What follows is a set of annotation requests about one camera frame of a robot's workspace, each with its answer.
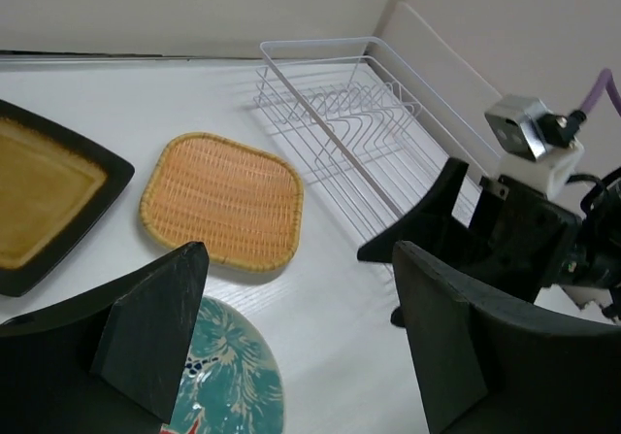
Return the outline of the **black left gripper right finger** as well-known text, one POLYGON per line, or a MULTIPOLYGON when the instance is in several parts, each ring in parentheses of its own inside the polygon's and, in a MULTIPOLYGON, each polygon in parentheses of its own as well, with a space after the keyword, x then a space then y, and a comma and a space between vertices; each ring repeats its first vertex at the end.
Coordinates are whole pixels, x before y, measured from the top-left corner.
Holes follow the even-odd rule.
POLYGON ((616 433, 620 330, 538 307, 409 242, 395 281, 433 433, 616 433))

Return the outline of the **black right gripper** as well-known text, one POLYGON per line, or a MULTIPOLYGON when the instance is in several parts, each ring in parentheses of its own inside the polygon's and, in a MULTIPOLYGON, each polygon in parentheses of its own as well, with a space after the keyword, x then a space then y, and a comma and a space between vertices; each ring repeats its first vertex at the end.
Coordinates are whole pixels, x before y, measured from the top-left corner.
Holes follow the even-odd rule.
MULTIPOLYGON (((412 242, 443 262, 473 262, 475 279, 533 303, 558 278, 581 219, 509 177, 483 177, 471 230, 452 215, 468 167, 448 158, 421 200, 360 247, 357 259, 390 262, 396 243, 412 242)), ((405 327, 400 307, 390 322, 405 327)))

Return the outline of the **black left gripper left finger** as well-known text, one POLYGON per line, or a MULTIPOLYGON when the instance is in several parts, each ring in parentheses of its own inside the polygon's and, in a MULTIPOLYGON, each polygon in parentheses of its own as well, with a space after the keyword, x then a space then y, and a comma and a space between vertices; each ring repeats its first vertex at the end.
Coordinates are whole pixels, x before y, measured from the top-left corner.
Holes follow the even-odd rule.
POLYGON ((1 325, 4 433, 157 433, 171 420, 210 259, 190 242, 1 325))

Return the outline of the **round teal red plate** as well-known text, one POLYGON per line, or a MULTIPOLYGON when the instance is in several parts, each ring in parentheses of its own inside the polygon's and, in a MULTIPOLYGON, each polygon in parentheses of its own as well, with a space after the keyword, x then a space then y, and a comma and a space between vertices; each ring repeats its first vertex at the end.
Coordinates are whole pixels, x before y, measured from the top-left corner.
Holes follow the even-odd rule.
POLYGON ((230 305, 203 297, 176 405, 162 433, 284 431, 278 364, 256 327, 230 305))

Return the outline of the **woven bamboo tray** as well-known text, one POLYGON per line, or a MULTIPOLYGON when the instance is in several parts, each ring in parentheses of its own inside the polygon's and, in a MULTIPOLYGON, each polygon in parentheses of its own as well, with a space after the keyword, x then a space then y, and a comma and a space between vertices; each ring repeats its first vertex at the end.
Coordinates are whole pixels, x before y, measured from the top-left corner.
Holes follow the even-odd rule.
POLYGON ((215 263, 266 273, 296 253, 303 203, 303 181, 280 157, 193 132, 163 149, 139 212, 148 234, 165 247, 202 242, 215 263))

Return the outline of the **square black yellow plate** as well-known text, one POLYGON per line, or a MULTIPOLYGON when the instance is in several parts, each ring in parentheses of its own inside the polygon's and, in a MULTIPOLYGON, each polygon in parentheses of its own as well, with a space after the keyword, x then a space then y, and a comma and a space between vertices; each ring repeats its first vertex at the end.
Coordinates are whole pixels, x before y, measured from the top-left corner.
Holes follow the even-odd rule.
POLYGON ((19 297, 81 241, 134 166, 13 103, 1 104, 1 292, 19 297))

